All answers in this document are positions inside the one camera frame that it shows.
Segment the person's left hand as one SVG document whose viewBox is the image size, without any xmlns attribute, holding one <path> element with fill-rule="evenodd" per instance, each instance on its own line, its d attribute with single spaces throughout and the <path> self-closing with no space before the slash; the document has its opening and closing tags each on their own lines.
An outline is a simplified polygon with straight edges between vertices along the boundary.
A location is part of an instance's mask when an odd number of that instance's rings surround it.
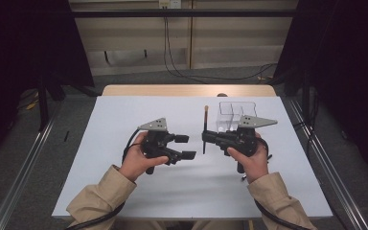
<svg viewBox="0 0 368 230">
<path fill-rule="evenodd" d="M 135 182 L 148 168 L 165 164 L 169 160 L 167 156 L 159 156 L 156 158 L 146 157 L 142 151 L 141 144 L 147 137 L 147 134 L 147 132 L 138 134 L 133 144 L 128 148 L 126 157 L 119 169 L 119 173 L 131 182 Z"/>
</svg>

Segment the white table board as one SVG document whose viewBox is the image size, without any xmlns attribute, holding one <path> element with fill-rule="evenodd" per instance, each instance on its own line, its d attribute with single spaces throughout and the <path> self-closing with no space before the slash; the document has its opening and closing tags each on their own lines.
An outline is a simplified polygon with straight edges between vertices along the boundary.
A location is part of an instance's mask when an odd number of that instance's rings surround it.
<svg viewBox="0 0 368 230">
<path fill-rule="evenodd" d="M 206 144 L 202 153 L 204 106 L 209 129 L 216 129 L 221 97 L 101 96 L 83 134 L 71 170 L 53 211 L 66 219 L 68 204 L 89 184 L 100 181 L 111 165 L 122 161 L 128 138 L 142 124 L 165 118 L 168 130 L 189 136 L 173 150 L 193 150 L 194 160 L 158 166 L 152 175 L 141 175 L 137 187 L 119 213 L 120 219 L 253 219 L 260 216 L 237 171 L 236 161 L 219 147 Z M 278 172 L 289 194 L 297 198 L 311 218 L 325 218 L 331 210 L 278 97 L 247 97 L 256 104 L 256 115 L 277 124 L 259 128 L 267 141 L 268 167 Z"/>
</svg>

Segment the aluminium floor rail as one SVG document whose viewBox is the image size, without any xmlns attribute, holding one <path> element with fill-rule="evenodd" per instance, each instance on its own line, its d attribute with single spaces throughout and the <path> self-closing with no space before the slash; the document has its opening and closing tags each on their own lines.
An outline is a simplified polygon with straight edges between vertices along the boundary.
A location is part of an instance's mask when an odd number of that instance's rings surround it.
<svg viewBox="0 0 368 230">
<path fill-rule="evenodd" d="M 362 215 L 359 207 L 357 206 L 357 203 L 346 188 L 344 182 L 341 180 L 334 167 L 334 164 L 332 163 L 329 155 L 325 151 L 313 128 L 303 118 L 303 109 L 301 108 L 301 105 L 296 100 L 291 100 L 289 104 L 295 117 L 301 123 L 301 128 L 308 138 L 309 146 L 312 148 L 319 161 L 319 164 L 330 181 L 333 191 L 341 203 L 345 214 L 350 220 L 350 223 L 352 223 L 353 228 L 355 230 L 368 230 L 368 224 L 365 221 L 365 218 Z"/>
<path fill-rule="evenodd" d="M 55 103 L 52 116 L 48 119 L 47 124 L 37 133 L 20 171 L 0 204 L 0 230 L 5 230 L 9 223 L 13 210 L 26 187 L 35 163 L 45 146 L 62 105 L 63 102 Z"/>
</svg>

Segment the person's right hand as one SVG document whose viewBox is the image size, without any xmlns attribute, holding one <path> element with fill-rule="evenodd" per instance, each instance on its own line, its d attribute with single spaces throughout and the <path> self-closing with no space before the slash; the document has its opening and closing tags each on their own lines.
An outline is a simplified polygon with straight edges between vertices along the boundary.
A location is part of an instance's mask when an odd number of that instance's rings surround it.
<svg viewBox="0 0 368 230">
<path fill-rule="evenodd" d="M 256 152 L 249 157 L 233 148 L 228 148 L 227 151 L 238 163 L 242 164 L 249 184 L 268 174 L 268 153 L 262 142 L 258 142 Z"/>
</svg>

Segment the wooden table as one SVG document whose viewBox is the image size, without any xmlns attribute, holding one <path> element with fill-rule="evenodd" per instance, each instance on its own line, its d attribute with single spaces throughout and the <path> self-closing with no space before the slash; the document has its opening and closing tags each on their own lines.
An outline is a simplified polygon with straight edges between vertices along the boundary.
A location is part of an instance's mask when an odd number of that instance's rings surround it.
<svg viewBox="0 0 368 230">
<path fill-rule="evenodd" d="M 111 84 L 104 96 L 179 96 L 179 97 L 275 97 L 270 85 L 255 84 Z"/>
</svg>

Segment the clear acrylic organizer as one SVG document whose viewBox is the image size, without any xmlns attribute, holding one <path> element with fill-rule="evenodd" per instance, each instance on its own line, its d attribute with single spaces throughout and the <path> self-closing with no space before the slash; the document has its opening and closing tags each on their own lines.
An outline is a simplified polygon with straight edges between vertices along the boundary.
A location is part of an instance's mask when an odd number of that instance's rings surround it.
<svg viewBox="0 0 368 230">
<path fill-rule="evenodd" d="M 256 115 L 255 107 L 253 102 L 220 102 L 216 120 L 217 131 L 236 130 L 243 115 Z"/>
</svg>

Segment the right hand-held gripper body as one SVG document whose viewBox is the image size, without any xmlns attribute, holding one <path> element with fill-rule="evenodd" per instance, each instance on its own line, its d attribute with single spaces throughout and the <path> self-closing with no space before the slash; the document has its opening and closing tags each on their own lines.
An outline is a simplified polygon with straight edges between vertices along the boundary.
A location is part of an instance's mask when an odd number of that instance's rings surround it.
<svg viewBox="0 0 368 230">
<path fill-rule="evenodd" d="M 268 149 L 267 142 L 256 135 L 256 128 L 268 127 L 276 125 L 276 120 L 270 120 L 266 118 L 260 118 L 249 115 L 242 115 L 235 132 L 231 132 L 231 137 L 228 141 L 224 141 L 222 150 L 225 155 L 228 155 L 228 148 L 233 148 L 243 155 L 250 157 L 254 155 L 258 146 L 262 144 Z"/>
</svg>

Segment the white wall socket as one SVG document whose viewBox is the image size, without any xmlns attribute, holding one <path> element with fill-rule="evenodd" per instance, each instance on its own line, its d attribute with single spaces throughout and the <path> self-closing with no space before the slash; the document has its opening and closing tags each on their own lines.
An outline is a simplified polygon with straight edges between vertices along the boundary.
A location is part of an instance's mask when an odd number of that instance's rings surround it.
<svg viewBox="0 0 368 230">
<path fill-rule="evenodd" d="M 181 0 L 158 0 L 160 9 L 180 9 L 182 7 Z"/>
</svg>

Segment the black horizontal bar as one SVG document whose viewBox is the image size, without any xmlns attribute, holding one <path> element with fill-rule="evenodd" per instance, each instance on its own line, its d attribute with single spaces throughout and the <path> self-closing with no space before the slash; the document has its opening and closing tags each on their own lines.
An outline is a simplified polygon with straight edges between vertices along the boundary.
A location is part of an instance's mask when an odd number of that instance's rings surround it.
<svg viewBox="0 0 368 230">
<path fill-rule="evenodd" d="M 103 10 L 72 11 L 78 18 L 88 17 L 293 17 L 296 10 Z"/>
</svg>

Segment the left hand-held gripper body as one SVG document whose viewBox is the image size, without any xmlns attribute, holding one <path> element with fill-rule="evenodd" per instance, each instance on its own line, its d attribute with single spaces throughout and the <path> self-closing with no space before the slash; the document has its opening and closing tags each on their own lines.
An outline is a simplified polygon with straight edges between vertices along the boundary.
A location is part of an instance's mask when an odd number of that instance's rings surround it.
<svg viewBox="0 0 368 230">
<path fill-rule="evenodd" d="M 138 126 L 139 130 L 145 130 L 147 136 L 141 143 L 141 147 L 147 158 L 158 158 L 166 156 L 170 165 L 174 160 L 174 151 L 167 147 L 167 144 L 174 140 L 174 135 L 168 132 L 167 121 L 159 118 L 154 121 Z"/>
</svg>

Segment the black curtain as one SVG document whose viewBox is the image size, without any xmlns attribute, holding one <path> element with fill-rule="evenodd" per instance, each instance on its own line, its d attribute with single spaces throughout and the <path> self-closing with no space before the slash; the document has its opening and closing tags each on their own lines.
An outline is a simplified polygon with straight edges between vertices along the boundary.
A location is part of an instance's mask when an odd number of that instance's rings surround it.
<svg viewBox="0 0 368 230">
<path fill-rule="evenodd" d="M 368 164 L 368 0 L 298 0 L 274 79 L 319 94 Z"/>
<path fill-rule="evenodd" d="M 21 94 L 46 87 L 94 84 L 69 0 L 0 0 L 0 142 Z"/>
</svg>

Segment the black stand post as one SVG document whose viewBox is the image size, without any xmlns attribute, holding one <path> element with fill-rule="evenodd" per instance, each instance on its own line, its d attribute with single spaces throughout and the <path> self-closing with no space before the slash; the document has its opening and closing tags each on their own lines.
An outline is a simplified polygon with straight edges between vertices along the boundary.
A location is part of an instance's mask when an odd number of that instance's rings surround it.
<svg viewBox="0 0 368 230">
<path fill-rule="evenodd" d="M 41 74 L 38 78 L 38 103 L 39 103 L 39 113 L 40 113 L 40 128 L 42 131 L 49 122 L 49 111 L 47 105 L 47 95 L 46 86 L 44 83 L 44 75 Z"/>
</svg>

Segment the makeup brush with tan ferrule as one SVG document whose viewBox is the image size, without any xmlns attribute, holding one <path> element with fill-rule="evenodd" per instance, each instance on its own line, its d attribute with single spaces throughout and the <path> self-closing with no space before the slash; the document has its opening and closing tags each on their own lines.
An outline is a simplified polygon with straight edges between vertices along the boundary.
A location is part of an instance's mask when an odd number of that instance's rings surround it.
<svg viewBox="0 0 368 230">
<path fill-rule="evenodd" d="M 203 139 L 203 134 L 205 131 L 207 131 L 207 126 L 208 126 L 208 110 L 209 110 L 209 106 L 205 105 L 204 106 L 204 121 L 203 121 L 203 132 L 202 132 L 202 142 L 203 142 L 203 146 L 202 146 L 202 153 L 205 154 L 206 151 L 206 142 Z"/>
</svg>

